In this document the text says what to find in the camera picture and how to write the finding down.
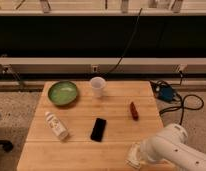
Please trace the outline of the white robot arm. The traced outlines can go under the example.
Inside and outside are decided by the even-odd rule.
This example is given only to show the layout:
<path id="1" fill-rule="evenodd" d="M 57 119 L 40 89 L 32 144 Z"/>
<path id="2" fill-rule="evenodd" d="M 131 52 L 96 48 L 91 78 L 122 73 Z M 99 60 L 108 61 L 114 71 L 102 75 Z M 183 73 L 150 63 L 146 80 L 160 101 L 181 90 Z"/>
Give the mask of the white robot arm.
<path id="1" fill-rule="evenodd" d="M 185 144 L 187 131 L 178 124 L 169 124 L 143 140 L 136 156 L 155 164 L 166 159 L 186 171 L 206 171 L 206 154 Z"/>

